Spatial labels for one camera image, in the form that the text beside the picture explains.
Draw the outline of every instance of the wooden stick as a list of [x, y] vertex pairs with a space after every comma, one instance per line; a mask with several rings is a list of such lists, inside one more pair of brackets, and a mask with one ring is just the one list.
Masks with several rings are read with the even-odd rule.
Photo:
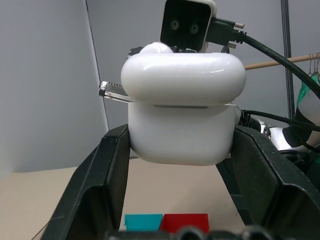
[[[297, 63], [297, 62], [310, 61], [310, 60], [319, 59], [319, 58], [320, 58], [320, 54], [315, 53], [315, 54], [311, 54], [311, 56], [305, 55], [305, 56], [290, 57], [288, 58], [288, 60], [293, 63]], [[245, 70], [261, 69], [261, 68], [267, 68], [267, 67], [272, 67], [277, 65], [280, 65], [280, 63], [278, 63], [277, 61], [266, 61], [266, 62], [246, 65]]]

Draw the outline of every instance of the camera lens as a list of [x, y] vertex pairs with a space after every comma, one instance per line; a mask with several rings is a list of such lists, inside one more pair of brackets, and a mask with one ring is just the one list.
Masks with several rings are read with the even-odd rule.
[[197, 32], [199, 32], [199, 25], [198, 24], [192, 24], [190, 26], [190, 33], [196, 34]]
[[172, 30], [177, 30], [179, 28], [179, 21], [176, 19], [172, 20], [170, 26]]

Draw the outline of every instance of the red block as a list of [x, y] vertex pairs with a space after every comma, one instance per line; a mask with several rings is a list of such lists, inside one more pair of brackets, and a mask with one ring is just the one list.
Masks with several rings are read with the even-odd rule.
[[186, 226], [194, 226], [201, 229], [204, 233], [209, 233], [208, 214], [165, 214], [159, 230], [168, 233], [176, 233], [180, 228]]

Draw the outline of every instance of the teal block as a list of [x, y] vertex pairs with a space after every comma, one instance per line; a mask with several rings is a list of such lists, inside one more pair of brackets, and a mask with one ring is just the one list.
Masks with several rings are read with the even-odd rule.
[[163, 214], [125, 214], [124, 225], [127, 231], [158, 231]]

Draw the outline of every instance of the green cloth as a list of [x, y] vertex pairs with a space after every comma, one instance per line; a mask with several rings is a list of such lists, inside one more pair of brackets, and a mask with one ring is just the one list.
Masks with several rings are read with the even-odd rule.
[[[319, 79], [318, 76], [314, 75], [311, 77], [313, 81], [315, 81], [318, 85], [320, 85], [319, 83]], [[298, 106], [299, 103], [301, 102], [301, 100], [304, 98], [305, 95], [307, 95], [307, 93], [309, 92], [310, 88], [303, 82], [299, 91], [299, 95], [298, 95], [298, 100], [296, 101], [296, 105]]]

